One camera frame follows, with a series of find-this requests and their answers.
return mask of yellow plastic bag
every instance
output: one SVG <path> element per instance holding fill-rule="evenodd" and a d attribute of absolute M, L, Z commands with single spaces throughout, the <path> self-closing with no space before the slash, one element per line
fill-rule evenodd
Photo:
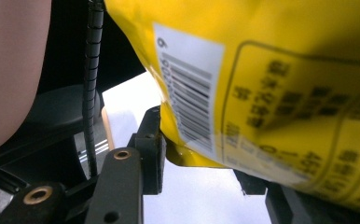
<path fill-rule="evenodd" d="M 360 211 L 360 1 L 106 7 L 162 89 L 169 159 Z"/>

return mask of snack bag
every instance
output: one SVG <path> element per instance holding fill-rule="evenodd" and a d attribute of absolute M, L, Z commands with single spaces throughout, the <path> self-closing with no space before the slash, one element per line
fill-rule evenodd
<path fill-rule="evenodd" d="M 360 1 L 105 3 L 162 90 L 171 161 L 360 211 Z"/>

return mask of plastic packaging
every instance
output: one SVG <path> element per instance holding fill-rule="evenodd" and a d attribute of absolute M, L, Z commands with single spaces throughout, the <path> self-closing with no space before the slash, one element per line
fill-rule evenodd
<path fill-rule="evenodd" d="M 360 1 L 106 7 L 160 85 L 170 160 L 360 211 Z"/>

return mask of barcode label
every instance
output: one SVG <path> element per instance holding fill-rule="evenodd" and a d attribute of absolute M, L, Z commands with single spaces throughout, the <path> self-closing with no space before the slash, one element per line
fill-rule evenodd
<path fill-rule="evenodd" d="M 154 24 L 154 31 L 180 136 L 189 147 L 214 159 L 215 92 L 224 47 L 159 24 Z"/>

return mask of barcode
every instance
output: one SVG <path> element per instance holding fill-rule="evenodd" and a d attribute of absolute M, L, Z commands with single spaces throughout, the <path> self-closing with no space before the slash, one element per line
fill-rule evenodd
<path fill-rule="evenodd" d="M 170 98 L 181 136 L 186 142 L 212 151 L 212 75 L 167 53 L 163 53 L 162 57 L 170 63 Z"/>

